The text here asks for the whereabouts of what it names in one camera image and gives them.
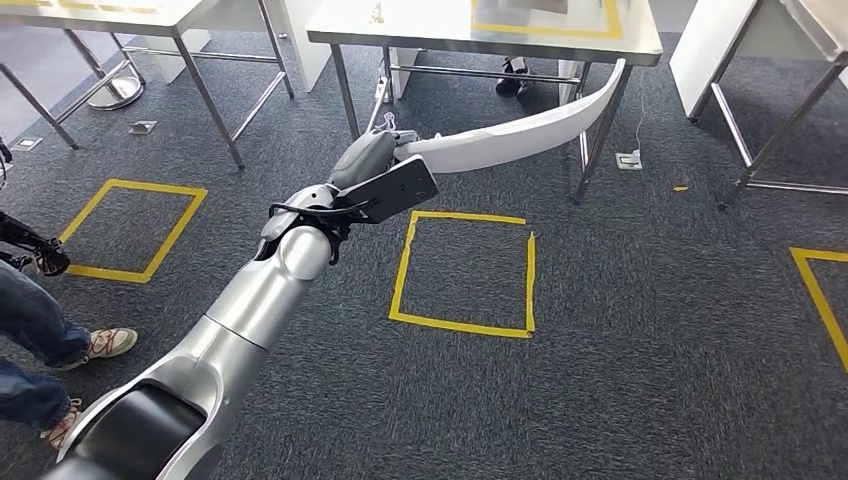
table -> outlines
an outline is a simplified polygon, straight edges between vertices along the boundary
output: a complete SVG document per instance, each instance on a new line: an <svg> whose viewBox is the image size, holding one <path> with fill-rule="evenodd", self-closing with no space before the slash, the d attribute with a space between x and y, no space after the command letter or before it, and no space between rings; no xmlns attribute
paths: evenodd
<svg viewBox="0 0 848 480"><path fill-rule="evenodd" d="M500 72L393 65L390 48L527 56L584 62L579 78L521 75L540 82L577 85L582 94L593 62L627 62L624 75L600 119L591 152L581 135L583 178L574 196L581 201L634 66L653 67L662 55L648 0L325 0L307 25L309 39L328 43L336 65L350 133L359 123L350 95L340 45L382 47L382 94L391 103L391 72L502 78ZM372 112L370 125L376 116Z"/></svg>
<svg viewBox="0 0 848 480"><path fill-rule="evenodd" d="M124 60L118 67L105 74L80 100L71 105L73 108L69 108L58 117L53 117L44 107L38 106L38 102L34 98L30 98L31 95L27 97L30 103L54 127L59 126L62 120L70 116L88 98L91 98L98 90L106 86L123 68L133 67L128 53L136 52L182 57L186 64L186 69L189 71L200 95L203 97L203 101L212 115L215 126L227 143L233 161L239 170L242 170L244 169L244 161L236 147L236 140L238 140L245 128L250 124L259 109L262 108L280 83L285 83L289 97L294 97L294 90L286 72L277 39L277 32L271 24L268 7L265 0L257 1L260 15L262 16L274 50L273 57L211 52L192 53L189 51L182 39L182 34L218 4L219 0L74 0L73 2L69 0L0 0L0 24L107 32L112 34L113 39L121 47ZM176 44L177 52L125 47L114 36L117 33L168 37ZM195 58L272 63L277 65L279 73L248 112L244 121L231 134L218 112L212 97L209 95L209 90L206 88L206 84L197 69L194 61ZM16 87L19 87L18 89L21 90L22 86L16 85ZM57 129L57 131L60 132L63 138L66 137L66 134L62 134L62 130Z"/></svg>
<svg viewBox="0 0 848 480"><path fill-rule="evenodd" d="M721 29L712 28L721 25ZM719 82L737 53L767 57L825 59L830 68L790 117L752 156ZM786 134L815 106L848 67L848 1L719 0L695 7L671 59L671 70L693 123L711 96L730 127L745 170L721 196L730 206L745 187L848 195L848 188L792 182L755 181Z"/></svg>

table top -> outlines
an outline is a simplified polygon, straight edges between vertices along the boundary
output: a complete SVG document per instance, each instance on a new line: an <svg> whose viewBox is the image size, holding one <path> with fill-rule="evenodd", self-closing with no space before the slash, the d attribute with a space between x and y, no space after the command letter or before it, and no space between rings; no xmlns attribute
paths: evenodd
<svg viewBox="0 0 848 480"><path fill-rule="evenodd" d="M654 66L648 0L324 0L316 43L427 48Z"/></svg>
<svg viewBox="0 0 848 480"><path fill-rule="evenodd" d="M780 0L828 61L848 65L848 0Z"/></svg>
<svg viewBox="0 0 848 480"><path fill-rule="evenodd" d="M219 0L0 0L0 24L174 36Z"/></svg>

person's foot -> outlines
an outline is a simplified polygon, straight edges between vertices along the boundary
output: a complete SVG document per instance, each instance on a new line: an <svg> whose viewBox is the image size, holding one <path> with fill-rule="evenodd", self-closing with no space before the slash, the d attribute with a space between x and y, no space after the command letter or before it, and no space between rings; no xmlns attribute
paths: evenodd
<svg viewBox="0 0 848 480"><path fill-rule="evenodd" d="M67 371L88 363L93 358L112 358L127 353L138 341L138 333L129 328L110 328L91 332L88 352L81 360L58 368Z"/></svg>
<svg viewBox="0 0 848 480"><path fill-rule="evenodd" d="M527 75L530 69L524 62L524 57L507 58L503 64L504 73L517 73ZM498 95L505 97L520 97L530 90L530 82L525 80L516 80L514 78L498 79L495 85L495 91Z"/></svg>
<svg viewBox="0 0 848 480"><path fill-rule="evenodd" d="M65 443L65 436L71 431L80 415L82 415L82 400L72 398L71 409L65 414L65 418L50 430L41 432L41 438L47 440L47 443L58 452L62 449L62 444Z"/></svg>

white curved object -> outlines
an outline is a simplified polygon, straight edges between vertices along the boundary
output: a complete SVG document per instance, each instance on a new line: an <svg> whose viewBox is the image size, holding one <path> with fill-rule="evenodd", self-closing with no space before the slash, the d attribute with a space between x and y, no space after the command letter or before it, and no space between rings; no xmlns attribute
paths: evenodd
<svg viewBox="0 0 848 480"><path fill-rule="evenodd" d="M421 155L433 173L467 172L509 163L569 142L601 116L612 98L625 61L615 64L597 92L561 107L492 127L420 140L395 150L399 160Z"/></svg>

silver robotic arm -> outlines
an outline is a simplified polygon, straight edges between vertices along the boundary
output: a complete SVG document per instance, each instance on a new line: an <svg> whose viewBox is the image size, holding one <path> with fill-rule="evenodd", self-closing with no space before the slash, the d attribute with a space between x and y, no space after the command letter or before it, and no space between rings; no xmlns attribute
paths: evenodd
<svg viewBox="0 0 848 480"><path fill-rule="evenodd" d="M338 260L349 227L435 196L421 157L394 159L398 143L396 134L366 133L326 184L274 204L254 259L173 350L85 411L43 478L208 478L268 352Z"/></svg>

